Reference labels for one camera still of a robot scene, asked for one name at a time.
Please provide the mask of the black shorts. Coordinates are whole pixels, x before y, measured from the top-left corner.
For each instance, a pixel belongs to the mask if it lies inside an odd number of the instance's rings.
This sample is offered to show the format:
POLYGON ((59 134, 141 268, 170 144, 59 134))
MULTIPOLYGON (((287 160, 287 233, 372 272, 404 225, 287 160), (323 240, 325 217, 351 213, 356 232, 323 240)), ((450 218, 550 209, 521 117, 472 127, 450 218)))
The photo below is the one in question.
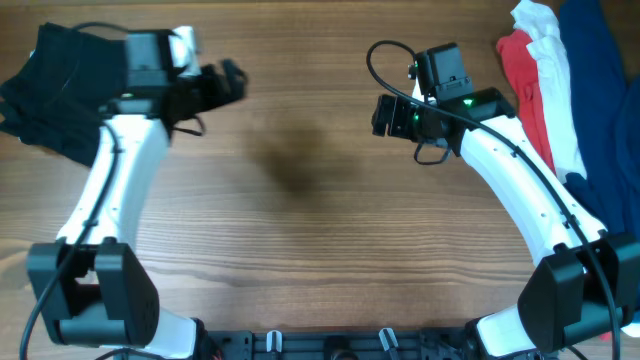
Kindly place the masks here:
POLYGON ((126 73, 122 40, 46 23, 32 56, 1 85, 1 130, 90 167, 99 108, 124 91, 126 73))

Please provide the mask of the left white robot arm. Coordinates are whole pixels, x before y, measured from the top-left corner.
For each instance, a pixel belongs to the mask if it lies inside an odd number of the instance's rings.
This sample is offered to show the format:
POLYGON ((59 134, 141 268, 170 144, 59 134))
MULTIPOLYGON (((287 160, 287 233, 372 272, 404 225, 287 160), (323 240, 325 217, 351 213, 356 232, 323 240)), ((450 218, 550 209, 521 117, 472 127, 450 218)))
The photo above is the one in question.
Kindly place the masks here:
POLYGON ((241 100, 248 78, 232 60, 182 76, 167 65, 134 65, 127 87, 93 119, 100 143, 82 195, 54 242, 36 244, 27 274, 36 304, 23 330, 27 358, 36 320, 56 344, 104 348, 110 356, 220 359, 197 318, 161 307, 135 254, 149 187, 177 123, 241 100))

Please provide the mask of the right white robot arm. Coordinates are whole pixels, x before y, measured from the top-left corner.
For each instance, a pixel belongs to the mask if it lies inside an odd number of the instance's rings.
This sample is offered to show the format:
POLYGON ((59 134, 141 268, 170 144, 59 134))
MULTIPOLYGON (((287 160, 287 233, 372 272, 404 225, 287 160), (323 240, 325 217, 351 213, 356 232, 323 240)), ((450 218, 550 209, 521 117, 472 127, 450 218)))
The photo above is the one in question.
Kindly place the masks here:
POLYGON ((535 271, 515 305, 472 324, 473 358, 551 353, 611 331, 639 335, 639 243, 610 234, 560 183, 495 88, 429 108, 382 95, 372 131, 444 148, 486 181, 522 234, 535 271))

